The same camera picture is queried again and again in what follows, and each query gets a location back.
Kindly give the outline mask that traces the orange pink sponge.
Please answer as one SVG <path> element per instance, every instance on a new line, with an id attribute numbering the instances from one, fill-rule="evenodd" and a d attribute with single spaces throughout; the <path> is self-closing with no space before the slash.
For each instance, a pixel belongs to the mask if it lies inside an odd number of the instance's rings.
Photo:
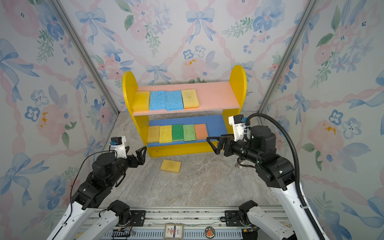
<path id="1" fill-rule="evenodd" d="M 206 127 L 206 124 L 196 124 L 194 125 L 195 127 L 195 135 L 196 135 L 196 140 L 199 141 L 199 140 L 206 140 L 206 138 L 208 137 L 208 131 L 207 131 L 207 127 Z"/>

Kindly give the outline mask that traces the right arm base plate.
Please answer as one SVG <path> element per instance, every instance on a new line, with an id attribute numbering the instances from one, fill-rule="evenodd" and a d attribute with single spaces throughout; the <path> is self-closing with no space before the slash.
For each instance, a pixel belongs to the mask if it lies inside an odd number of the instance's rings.
<path id="1" fill-rule="evenodd" d="M 222 222 L 224 222 L 227 227 L 245 227 L 250 225 L 246 214 L 241 210 L 226 210 L 224 211 L 224 214 Z"/>

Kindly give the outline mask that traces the light green sponge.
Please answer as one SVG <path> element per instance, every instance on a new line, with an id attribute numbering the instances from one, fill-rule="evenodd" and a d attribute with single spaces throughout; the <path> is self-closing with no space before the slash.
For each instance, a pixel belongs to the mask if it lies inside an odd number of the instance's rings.
<path id="1" fill-rule="evenodd" d="M 195 125 L 183 125 L 184 141 L 192 142 L 196 141 Z"/>

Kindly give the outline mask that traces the dark green sponge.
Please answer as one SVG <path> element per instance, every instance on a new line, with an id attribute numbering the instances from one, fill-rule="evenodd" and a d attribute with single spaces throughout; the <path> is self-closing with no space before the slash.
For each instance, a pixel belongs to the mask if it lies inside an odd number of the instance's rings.
<path id="1" fill-rule="evenodd" d="M 172 140 L 173 142 L 184 141 L 183 124 L 172 125 Z"/>

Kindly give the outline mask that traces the pale yellow sponge orange back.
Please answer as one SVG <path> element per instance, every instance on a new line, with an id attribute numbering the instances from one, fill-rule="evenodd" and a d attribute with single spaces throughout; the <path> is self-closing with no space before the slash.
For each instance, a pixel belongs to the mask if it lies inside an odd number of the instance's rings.
<path id="1" fill-rule="evenodd" d="M 200 106 L 195 89 L 182 90 L 184 109 L 198 108 Z"/>

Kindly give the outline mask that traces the blue sponge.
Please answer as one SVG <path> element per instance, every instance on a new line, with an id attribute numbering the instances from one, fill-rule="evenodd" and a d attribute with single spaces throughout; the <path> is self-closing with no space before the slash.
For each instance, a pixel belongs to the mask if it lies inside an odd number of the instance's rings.
<path id="1" fill-rule="evenodd" d="M 182 91 L 166 92 L 166 110 L 179 111 L 184 109 Z"/>
<path id="2" fill-rule="evenodd" d="M 150 111 L 165 110 L 166 91 L 153 91 L 150 93 Z"/>

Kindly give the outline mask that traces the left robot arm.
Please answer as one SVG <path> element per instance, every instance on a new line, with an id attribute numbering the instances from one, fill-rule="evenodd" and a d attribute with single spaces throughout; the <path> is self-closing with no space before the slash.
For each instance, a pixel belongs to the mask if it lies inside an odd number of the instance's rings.
<path id="1" fill-rule="evenodd" d="M 92 172 L 76 191 L 70 191 L 69 206 L 48 239 L 73 240 L 89 216 L 114 188 L 121 185 L 126 178 L 127 170 L 145 163 L 146 153 L 146 146 L 136 150 L 134 155 L 126 157 L 120 156 L 117 150 L 99 151 L 97 160 L 92 164 Z M 100 239 L 116 225 L 127 224 L 129 219 L 129 206 L 116 200 L 107 207 L 104 215 L 82 235 L 82 238 Z"/>

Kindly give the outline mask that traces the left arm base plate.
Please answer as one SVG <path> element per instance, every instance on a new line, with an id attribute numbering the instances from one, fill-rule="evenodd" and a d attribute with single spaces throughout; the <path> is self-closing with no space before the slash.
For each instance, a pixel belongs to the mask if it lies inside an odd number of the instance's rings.
<path id="1" fill-rule="evenodd" d="M 134 210 L 128 211 L 125 210 L 122 213 L 118 214 L 119 221 L 118 227 L 143 227 L 145 218 L 146 218 L 145 210 Z"/>

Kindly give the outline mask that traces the bright yellow sponge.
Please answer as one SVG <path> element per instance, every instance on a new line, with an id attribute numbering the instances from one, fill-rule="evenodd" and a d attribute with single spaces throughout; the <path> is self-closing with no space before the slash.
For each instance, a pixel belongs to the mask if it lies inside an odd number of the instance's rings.
<path id="1" fill-rule="evenodd" d="M 159 128 L 159 143 L 172 143 L 173 142 L 173 134 L 172 134 L 172 125 L 169 126 L 160 126 Z"/>

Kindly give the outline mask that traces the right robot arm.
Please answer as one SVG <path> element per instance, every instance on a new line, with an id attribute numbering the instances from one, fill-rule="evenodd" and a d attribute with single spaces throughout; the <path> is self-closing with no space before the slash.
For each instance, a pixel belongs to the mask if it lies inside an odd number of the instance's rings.
<path id="1" fill-rule="evenodd" d="M 276 153 L 276 135 L 267 126 L 252 127 L 249 140 L 241 140 L 236 135 L 215 137 L 216 145 L 212 140 L 212 137 L 207 138 L 215 154 L 223 151 L 226 157 L 235 155 L 239 161 L 251 162 L 250 167 L 280 201 L 292 228 L 270 217 L 254 201 L 239 206 L 239 219 L 243 225 L 256 226 L 273 240 L 328 239 L 302 194 L 298 167 Z"/>

